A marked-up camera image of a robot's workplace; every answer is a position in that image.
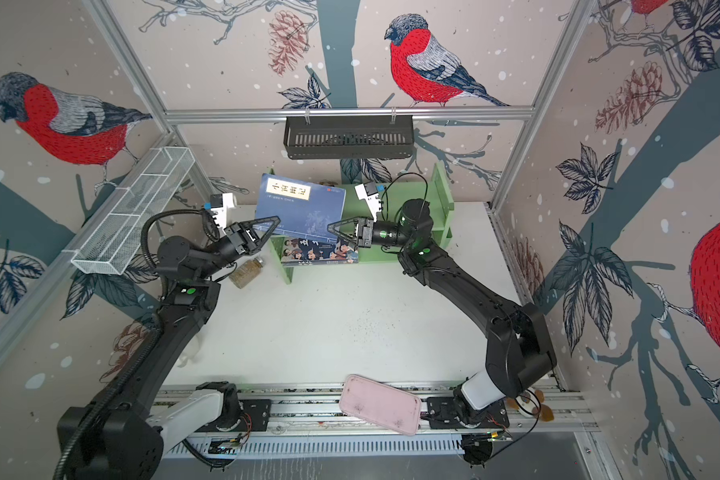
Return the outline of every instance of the book cover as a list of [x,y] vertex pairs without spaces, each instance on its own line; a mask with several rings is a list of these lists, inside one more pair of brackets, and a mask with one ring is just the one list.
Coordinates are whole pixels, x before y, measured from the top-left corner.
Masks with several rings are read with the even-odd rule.
[[358,253],[344,240],[332,244],[289,237],[280,253],[283,266],[356,264]]
[[[328,224],[342,219],[346,191],[275,175],[262,175],[256,218],[279,216],[275,234],[335,244]],[[266,230],[269,225],[256,228]]]

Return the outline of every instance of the black hanging basket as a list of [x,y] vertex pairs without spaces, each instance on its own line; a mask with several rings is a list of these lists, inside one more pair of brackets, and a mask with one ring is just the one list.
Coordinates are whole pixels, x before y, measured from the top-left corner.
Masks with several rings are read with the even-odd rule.
[[413,117],[288,117],[283,143],[288,158],[408,158],[413,155]]

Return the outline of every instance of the green shelf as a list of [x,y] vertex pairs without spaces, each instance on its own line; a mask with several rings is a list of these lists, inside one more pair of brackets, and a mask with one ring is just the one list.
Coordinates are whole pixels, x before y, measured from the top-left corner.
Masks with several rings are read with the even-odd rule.
[[[370,210],[365,203],[365,200],[360,200],[355,194],[355,185],[338,185],[338,188],[343,188],[347,191],[346,198],[344,200],[344,211],[342,212],[342,220],[352,218],[354,216],[371,216]],[[386,212],[388,218],[394,218],[398,209],[411,198],[421,198],[424,194],[424,182],[422,181],[402,181],[400,180],[390,189],[387,193],[386,198]],[[432,178],[429,181],[429,191],[427,192],[426,200],[429,202],[429,213],[432,216],[432,237],[443,248],[448,247],[451,242],[453,234],[451,232],[451,214],[454,211],[454,199],[451,195],[451,187],[448,177],[445,175],[445,168],[440,162],[435,164],[434,172],[432,172]],[[379,212],[378,218],[382,218],[382,213]],[[270,250],[276,259],[280,258],[280,253],[285,245],[284,235],[273,235],[268,244]],[[382,264],[387,262],[397,262],[398,259],[394,255],[386,254],[382,252],[380,246],[372,246],[371,248],[358,249],[358,261],[360,264]],[[277,262],[281,270],[282,278],[286,283],[293,281],[293,270],[294,268],[308,268],[307,266],[301,267],[284,267],[281,263]]]

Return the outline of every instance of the gray floor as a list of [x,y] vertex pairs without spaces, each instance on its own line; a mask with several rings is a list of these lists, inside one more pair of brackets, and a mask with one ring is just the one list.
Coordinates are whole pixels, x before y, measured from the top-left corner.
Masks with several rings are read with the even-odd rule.
[[227,480],[507,480],[566,478],[588,480],[572,433],[533,433],[485,468],[472,468],[460,456],[374,456],[239,460],[225,472],[209,472],[194,458],[163,460],[154,478]]

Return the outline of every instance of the pink plastic lid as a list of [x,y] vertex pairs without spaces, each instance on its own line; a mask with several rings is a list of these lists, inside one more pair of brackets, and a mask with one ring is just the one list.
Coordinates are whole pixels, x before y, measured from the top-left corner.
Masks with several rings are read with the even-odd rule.
[[418,430],[422,400],[383,383],[350,375],[338,408],[346,415],[412,436]]

